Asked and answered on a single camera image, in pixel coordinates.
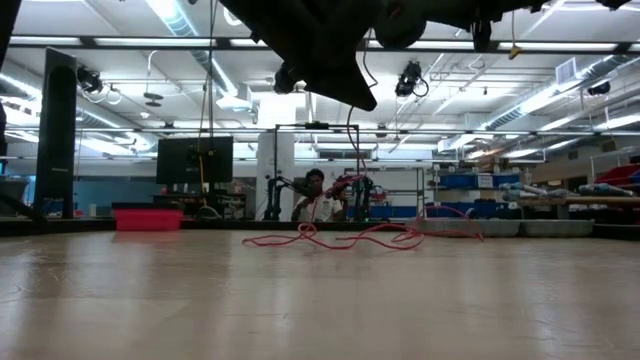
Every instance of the red plastic tray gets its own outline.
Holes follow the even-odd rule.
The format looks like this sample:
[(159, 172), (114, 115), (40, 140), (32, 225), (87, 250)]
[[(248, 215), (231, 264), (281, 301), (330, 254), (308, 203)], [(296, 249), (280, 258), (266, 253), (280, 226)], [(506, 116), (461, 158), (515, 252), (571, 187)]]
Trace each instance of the red plastic tray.
[(178, 231), (183, 214), (172, 209), (114, 209), (117, 231)]

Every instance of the black stand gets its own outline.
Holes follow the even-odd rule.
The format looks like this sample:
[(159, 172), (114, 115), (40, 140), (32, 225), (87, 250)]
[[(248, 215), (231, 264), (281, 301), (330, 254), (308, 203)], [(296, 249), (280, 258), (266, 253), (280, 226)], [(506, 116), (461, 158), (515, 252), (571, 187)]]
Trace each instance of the black stand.
[(311, 187), (308, 184), (296, 184), (282, 176), (278, 176), (275, 179), (269, 179), (267, 184), (267, 208), (264, 211), (265, 221), (280, 221), (280, 213), (282, 212), (282, 208), (280, 207), (280, 195), (282, 194), (282, 189), (289, 188), (293, 192), (308, 198), (314, 196)]

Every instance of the ceiling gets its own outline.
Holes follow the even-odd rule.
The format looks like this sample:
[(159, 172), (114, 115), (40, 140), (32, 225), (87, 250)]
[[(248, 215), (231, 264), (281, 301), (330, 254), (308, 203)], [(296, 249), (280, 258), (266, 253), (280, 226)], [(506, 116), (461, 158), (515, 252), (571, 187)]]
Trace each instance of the ceiling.
[[(209, 2), (201, 0), (197, 5), (180, 1), (185, 15), (196, 29), (196, 35), (208, 33)], [(494, 24), (493, 39), (511, 40), (513, 32), (518, 40), (538, 41), (614, 41), (633, 42), (640, 34), (637, 21), (640, 2), (616, 12), (609, 12), (595, 1), (570, 0), (554, 11), (530, 14), (516, 11), (512, 17), (505, 14), (502, 22)], [(151, 9), (147, 0), (124, 1), (43, 1), (23, 0), (14, 34), (29, 35), (102, 35), (102, 36), (171, 36), (171, 32)], [(246, 37), (249, 31), (243, 25), (232, 26), (224, 16), (222, 7), (217, 11), (215, 36)], [(470, 39), (456, 28), (430, 23), (423, 39)], [(123, 99), (116, 105), (102, 101), (99, 106), (124, 117), (139, 126), (160, 127), (174, 122), (178, 127), (197, 127), (201, 121), (204, 95), (202, 84), (205, 71), (187, 51), (160, 51), (152, 58), (151, 73), (147, 81), (149, 51), (135, 50), (65, 50), (76, 56), (81, 64), (99, 71), (101, 78), (119, 89)], [(235, 84), (247, 84), (254, 91), (255, 99), (271, 96), (269, 84), (281, 60), (271, 51), (218, 51), (214, 54), (221, 69)], [(362, 56), (358, 62), (363, 68)], [(417, 52), (380, 52), (370, 54), (367, 66), (379, 85), (372, 89), (378, 107), (372, 112), (356, 110), (352, 121), (365, 128), (375, 128), (385, 123), (390, 128), (401, 129), (464, 128), (465, 114), (494, 112), (513, 103), (530, 89), (555, 77), (555, 68), (567, 61), (567, 55), (520, 55), (509, 60), (497, 54), (443, 54)], [(578, 64), (595, 61), (599, 56), (579, 56)], [(44, 49), (11, 48), (8, 61), (26, 71), (42, 75)], [(420, 101), (402, 104), (394, 88), (398, 74), (408, 61), (419, 61), (428, 74), (430, 92)], [(637, 77), (637, 67), (624, 70), (624, 83), (616, 82), (613, 92), (624, 91)], [(162, 94), (165, 99), (160, 108), (150, 108), (142, 95), (145, 91)], [(296, 120), (307, 120), (304, 109), (305, 95), (288, 95), (298, 104)], [(549, 121), (565, 116), (584, 102), (598, 99), (580, 99), (578, 95), (567, 97), (540, 109), (535, 115), (548, 116)], [(349, 107), (334, 100), (316, 97), (314, 119), (330, 123), (344, 123)], [(219, 127), (255, 126), (251, 117), (243, 113), (214, 109)], [(435, 143), (441, 137), (418, 136), (409, 142)]]

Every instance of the air vent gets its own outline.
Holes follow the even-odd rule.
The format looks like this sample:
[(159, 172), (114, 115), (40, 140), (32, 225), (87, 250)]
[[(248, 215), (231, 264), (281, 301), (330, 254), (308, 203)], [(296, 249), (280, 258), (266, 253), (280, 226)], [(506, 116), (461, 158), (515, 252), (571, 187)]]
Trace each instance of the air vent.
[(600, 145), (600, 149), (602, 150), (602, 152), (612, 152), (612, 151), (616, 151), (616, 142), (611, 140), (611, 141), (607, 141), (602, 143), (602, 145)]
[(556, 67), (556, 83), (558, 85), (566, 84), (569, 81), (577, 79), (576, 58), (571, 58), (562, 65)]
[[(360, 150), (361, 159), (371, 159), (371, 150)], [(318, 152), (320, 159), (357, 159), (358, 153), (355, 150), (321, 150)]]

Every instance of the gray tray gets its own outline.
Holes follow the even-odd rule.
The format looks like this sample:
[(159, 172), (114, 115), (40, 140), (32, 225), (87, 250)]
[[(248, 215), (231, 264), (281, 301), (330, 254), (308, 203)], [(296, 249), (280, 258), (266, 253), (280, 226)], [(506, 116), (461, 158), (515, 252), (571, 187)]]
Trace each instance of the gray tray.
[(578, 238), (593, 233), (589, 220), (522, 220), (520, 235), (537, 238)]
[[(515, 237), (520, 229), (520, 220), (472, 220), (478, 227), (483, 237), (505, 238)], [(415, 220), (407, 222), (408, 226), (415, 227)], [(418, 221), (417, 227), (420, 232), (441, 232), (445, 230), (464, 231), (475, 234), (475, 229), (464, 219), (434, 219)], [(442, 237), (465, 237), (462, 234), (442, 234)]]

